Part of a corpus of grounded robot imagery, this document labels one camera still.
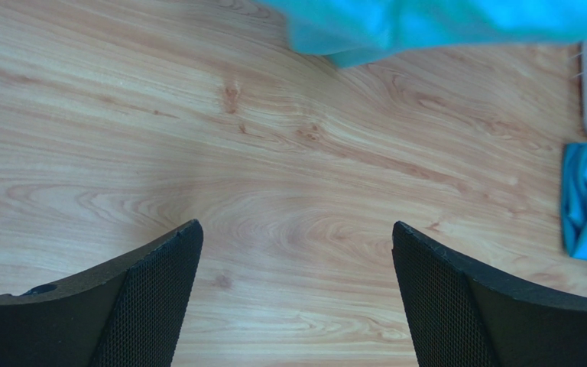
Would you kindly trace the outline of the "teal green t shirt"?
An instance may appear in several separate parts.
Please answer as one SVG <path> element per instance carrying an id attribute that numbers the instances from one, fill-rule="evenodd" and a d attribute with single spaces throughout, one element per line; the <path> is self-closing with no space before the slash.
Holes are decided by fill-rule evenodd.
<path id="1" fill-rule="evenodd" d="M 587 1 L 265 1 L 290 48 L 338 67 L 463 44 L 587 41 Z"/>

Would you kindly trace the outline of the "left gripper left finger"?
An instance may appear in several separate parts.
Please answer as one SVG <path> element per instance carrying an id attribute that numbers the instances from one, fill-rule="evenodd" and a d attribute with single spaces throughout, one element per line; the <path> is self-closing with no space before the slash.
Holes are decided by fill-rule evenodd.
<path id="1" fill-rule="evenodd" d="M 0 366 L 169 366 L 203 247 L 197 220 L 20 294 L 0 295 Z"/>

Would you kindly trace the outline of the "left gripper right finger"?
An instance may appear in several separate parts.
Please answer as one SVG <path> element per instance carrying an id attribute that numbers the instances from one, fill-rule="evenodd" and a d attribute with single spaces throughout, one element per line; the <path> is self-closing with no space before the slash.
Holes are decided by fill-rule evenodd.
<path id="1" fill-rule="evenodd" d="M 421 366 L 587 366 L 587 297 L 454 251 L 404 222 L 392 258 Z"/>

